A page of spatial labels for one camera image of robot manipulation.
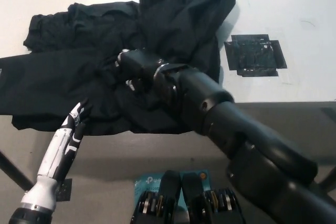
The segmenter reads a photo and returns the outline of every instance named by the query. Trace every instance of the crumpled fabric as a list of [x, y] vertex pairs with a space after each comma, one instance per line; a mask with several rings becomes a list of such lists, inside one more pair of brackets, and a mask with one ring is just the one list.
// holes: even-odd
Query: crumpled fabric
[[0, 59], [0, 114], [13, 115], [18, 129], [55, 131], [88, 97], [93, 110], [85, 135], [186, 132], [152, 90], [132, 92], [113, 64], [124, 48], [146, 48], [218, 81], [215, 34], [234, 5], [235, 0], [75, 3], [67, 12], [36, 15], [24, 41], [32, 53]]

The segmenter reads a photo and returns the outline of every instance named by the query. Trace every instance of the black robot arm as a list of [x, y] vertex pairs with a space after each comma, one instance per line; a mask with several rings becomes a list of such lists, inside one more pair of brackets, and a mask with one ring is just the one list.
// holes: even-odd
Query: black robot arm
[[208, 136], [230, 159], [226, 173], [232, 185], [277, 223], [336, 223], [336, 203], [314, 182], [317, 164], [243, 114], [206, 74], [145, 50], [121, 53], [116, 66], [153, 85], [192, 130]]

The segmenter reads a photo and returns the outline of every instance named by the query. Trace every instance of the gray floor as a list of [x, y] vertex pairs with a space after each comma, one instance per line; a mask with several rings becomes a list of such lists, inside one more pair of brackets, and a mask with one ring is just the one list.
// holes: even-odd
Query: gray floor
[[[244, 109], [265, 124], [295, 140], [321, 165], [319, 177], [336, 165], [336, 124], [319, 109]], [[0, 149], [35, 179], [52, 133], [17, 131], [9, 116], [0, 117]], [[133, 212], [133, 179], [166, 169], [211, 171], [215, 187], [228, 182], [227, 160], [207, 138], [182, 135], [135, 135], [85, 137], [70, 171], [70, 202], [57, 205], [53, 223], [129, 223]], [[0, 173], [0, 219], [6, 222], [19, 206], [23, 192]], [[241, 200], [247, 223], [273, 223], [257, 208]]]

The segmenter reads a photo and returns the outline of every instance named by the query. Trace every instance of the black tape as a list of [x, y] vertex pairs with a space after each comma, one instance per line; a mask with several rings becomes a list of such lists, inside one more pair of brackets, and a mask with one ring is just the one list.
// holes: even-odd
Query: black tape
[[56, 192], [56, 201], [70, 201], [72, 190], [72, 178], [67, 178], [64, 180], [63, 184], [59, 187]]
[[229, 70], [242, 77], [278, 76], [277, 69], [287, 68], [278, 40], [269, 40], [267, 34], [232, 35], [225, 42]]

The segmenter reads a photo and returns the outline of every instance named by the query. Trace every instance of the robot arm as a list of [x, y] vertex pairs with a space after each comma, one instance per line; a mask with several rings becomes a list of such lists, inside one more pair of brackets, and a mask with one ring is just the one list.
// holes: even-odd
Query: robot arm
[[56, 190], [65, 180], [83, 138], [91, 111], [88, 100], [78, 103], [55, 132], [37, 174], [37, 182], [21, 200], [9, 223], [51, 223]]
[[124, 51], [115, 64], [152, 85], [158, 97], [230, 159], [227, 176], [277, 223], [336, 223], [336, 204], [313, 181], [317, 164], [290, 141], [241, 113], [215, 81], [145, 50]]

